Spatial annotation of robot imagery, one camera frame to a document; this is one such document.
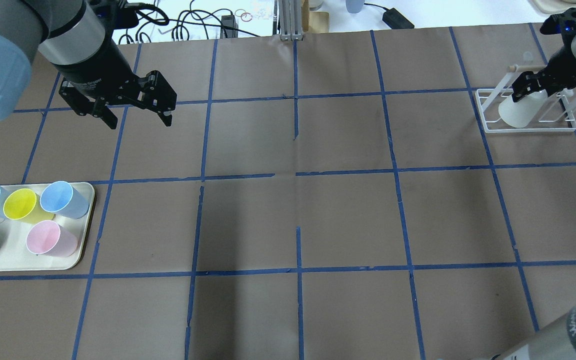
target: white table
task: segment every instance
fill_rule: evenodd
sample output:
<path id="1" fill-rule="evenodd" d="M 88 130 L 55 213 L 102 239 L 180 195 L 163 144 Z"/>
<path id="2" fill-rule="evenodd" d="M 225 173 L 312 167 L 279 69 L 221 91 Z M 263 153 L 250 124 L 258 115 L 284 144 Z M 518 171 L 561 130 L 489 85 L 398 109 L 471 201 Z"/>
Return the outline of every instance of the white table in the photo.
<path id="1" fill-rule="evenodd" d="M 518 23 L 541 23 L 549 14 L 541 12 L 531 0 L 367 0 L 387 8 L 396 8 L 408 18 L 416 28 L 438 27 L 467 27 L 474 25 L 500 25 Z M 177 18 L 178 14 L 188 9 L 188 0 L 159 0 L 159 7 L 170 18 Z M 272 34 L 275 0 L 195 0 L 192 4 L 194 10 L 214 12 L 217 9 L 227 8 L 235 12 L 243 9 L 251 14 L 251 20 L 244 22 L 237 18 L 238 27 L 260 36 Z M 361 12 L 351 14 L 346 11 L 345 0 L 324 0 L 318 11 L 330 13 L 330 32 L 359 32 L 365 30 L 388 29 L 382 21 L 384 10 L 375 6 L 364 6 Z M 227 15 L 227 11 L 220 11 L 217 16 Z M 207 23 L 217 24 L 215 19 L 206 20 Z M 168 30 L 173 27 L 147 25 L 144 30 L 150 35 L 154 43 L 172 41 L 170 34 L 160 34 L 158 30 Z M 201 25 L 188 25 L 190 39 L 205 39 L 206 33 Z M 133 35 L 137 29 L 130 29 Z M 209 27 L 208 35 L 211 39 L 219 37 L 219 27 Z M 113 35 L 115 41 L 125 34 L 124 30 L 117 30 Z M 249 37 L 240 33 L 238 37 Z"/>

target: white cup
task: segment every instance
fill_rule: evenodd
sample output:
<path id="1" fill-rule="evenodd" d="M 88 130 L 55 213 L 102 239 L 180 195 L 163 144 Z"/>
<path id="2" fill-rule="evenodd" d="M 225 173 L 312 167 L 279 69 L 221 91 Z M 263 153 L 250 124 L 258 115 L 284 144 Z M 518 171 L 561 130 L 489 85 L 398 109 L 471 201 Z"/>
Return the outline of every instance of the white cup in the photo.
<path id="1" fill-rule="evenodd" d="M 533 92 L 524 96 L 519 102 L 514 102 L 512 96 L 508 96 L 499 104 L 499 116 L 504 123 L 513 128 L 525 128 L 544 106 L 546 100 L 548 100 L 546 90 Z"/>

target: tray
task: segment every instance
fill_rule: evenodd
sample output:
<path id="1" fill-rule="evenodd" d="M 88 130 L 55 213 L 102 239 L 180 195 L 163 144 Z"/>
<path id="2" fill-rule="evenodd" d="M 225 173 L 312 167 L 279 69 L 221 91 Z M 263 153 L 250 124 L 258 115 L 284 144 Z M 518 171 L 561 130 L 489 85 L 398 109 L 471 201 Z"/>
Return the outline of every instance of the tray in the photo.
<path id="1" fill-rule="evenodd" d="M 92 218 L 95 188 L 87 182 L 70 184 L 90 203 L 88 212 L 78 219 L 55 215 L 53 220 L 77 237 L 77 250 L 68 257 L 34 255 L 26 248 L 26 236 L 33 225 L 0 218 L 0 271 L 59 271 L 70 269 L 80 261 Z M 2 187 L 10 192 L 27 188 L 41 195 L 48 185 L 50 184 L 2 185 Z"/>

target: black cable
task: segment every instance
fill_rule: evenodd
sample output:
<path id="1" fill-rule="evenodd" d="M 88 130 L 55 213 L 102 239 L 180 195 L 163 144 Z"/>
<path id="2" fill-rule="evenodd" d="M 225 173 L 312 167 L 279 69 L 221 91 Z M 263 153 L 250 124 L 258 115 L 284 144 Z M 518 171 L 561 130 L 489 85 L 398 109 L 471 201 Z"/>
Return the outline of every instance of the black cable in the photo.
<path id="1" fill-rule="evenodd" d="M 144 43 L 144 35 L 146 36 L 146 38 L 148 38 L 148 43 L 152 43 L 153 41 L 151 40 L 151 37 L 148 36 L 148 34 L 146 34 L 146 32 L 142 32 L 141 34 L 139 34 L 139 42 L 140 43 Z"/>
<path id="2" fill-rule="evenodd" d="M 149 14 L 144 13 L 142 10 L 152 10 L 157 14 L 160 14 L 162 18 L 151 18 Z M 146 19 L 149 23 L 153 23 L 155 25 L 164 26 L 170 23 L 168 15 L 162 9 L 151 4 L 141 4 L 139 7 L 137 7 L 136 13 L 139 14 L 143 19 Z"/>
<path id="3" fill-rule="evenodd" d="M 385 6 L 382 6 L 382 5 L 370 4 L 370 3 L 368 3 L 368 2 L 364 2 L 363 4 L 364 4 L 364 5 L 370 5 L 371 7 L 382 8 L 382 9 L 384 9 L 384 10 L 386 10 L 386 11 L 390 10 L 390 9 L 388 9 L 388 7 L 385 7 Z"/>
<path id="4" fill-rule="evenodd" d="M 170 21 L 179 22 L 179 23 L 181 22 L 181 21 L 179 21 L 179 20 L 175 20 L 175 19 L 172 19 L 172 18 L 170 19 Z M 227 25 L 215 25 L 214 23 L 205 23 L 205 24 L 204 24 L 204 23 L 200 23 L 200 22 L 185 22 L 185 23 L 188 24 L 188 25 L 206 25 L 206 27 L 224 28 L 224 29 L 228 29 L 228 30 L 234 30 L 234 31 L 236 31 L 236 32 L 240 32 L 240 33 L 243 33 L 243 34 L 252 35 L 252 36 L 254 36 L 254 37 L 259 37 L 258 34 L 253 34 L 252 32 L 248 32 L 248 31 L 246 31 L 246 30 L 237 29 L 237 28 L 235 28 L 235 27 L 231 27 L 231 26 L 227 26 Z"/>
<path id="5" fill-rule="evenodd" d="M 126 38 L 126 44 L 134 44 L 135 43 L 135 40 L 133 39 L 133 37 L 128 34 L 128 29 L 126 29 L 126 33 L 119 37 L 119 41 L 117 41 L 118 45 L 122 44 L 122 39 L 124 37 Z"/>
<path id="6" fill-rule="evenodd" d="M 217 20 L 217 22 L 219 23 L 220 27 L 223 29 L 224 28 L 224 23 L 222 22 L 222 20 L 220 18 L 218 18 L 217 16 L 215 16 L 215 13 L 211 13 L 208 12 L 206 10 L 184 10 L 184 11 L 188 11 L 188 14 L 186 14 L 183 19 L 182 19 L 182 25 L 185 23 L 186 18 L 190 15 L 190 17 L 192 18 L 192 14 L 195 13 L 204 13 L 207 14 L 205 17 L 201 18 L 201 16 L 199 17 L 199 20 L 201 21 L 201 25 L 203 25 L 203 30 L 206 34 L 206 39 L 210 39 L 210 36 L 208 35 L 208 28 L 206 27 L 206 25 L 208 25 L 207 23 L 204 22 L 204 19 L 207 19 L 209 17 L 213 17 L 215 20 Z"/>

